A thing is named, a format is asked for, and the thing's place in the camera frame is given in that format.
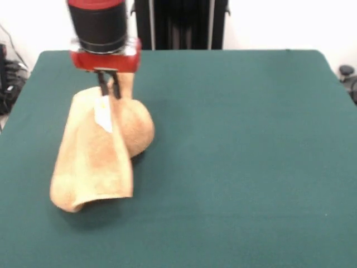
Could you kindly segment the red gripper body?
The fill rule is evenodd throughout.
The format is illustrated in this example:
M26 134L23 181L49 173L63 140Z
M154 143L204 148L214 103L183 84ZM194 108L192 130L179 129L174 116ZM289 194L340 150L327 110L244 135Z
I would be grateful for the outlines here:
M141 59L141 42L139 38L130 37L124 47L114 53L95 54L85 51L78 39L70 44L70 56L76 68L95 72L97 70L115 71L117 73L135 73Z

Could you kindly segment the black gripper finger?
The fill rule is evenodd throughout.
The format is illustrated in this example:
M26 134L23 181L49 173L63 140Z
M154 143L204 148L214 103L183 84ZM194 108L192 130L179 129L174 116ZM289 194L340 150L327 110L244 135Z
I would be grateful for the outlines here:
M104 77L104 72L103 71L97 71L97 78L98 78L98 83L100 86L100 91L102 96L106 96L109 94L109 89L107 86L107 81L105 80Z
M114 71L112 72L111 76L113 79L112 88L113 88L114 96L116 99L120 99L121 94L120 94L120 83L118 79L118 74Z

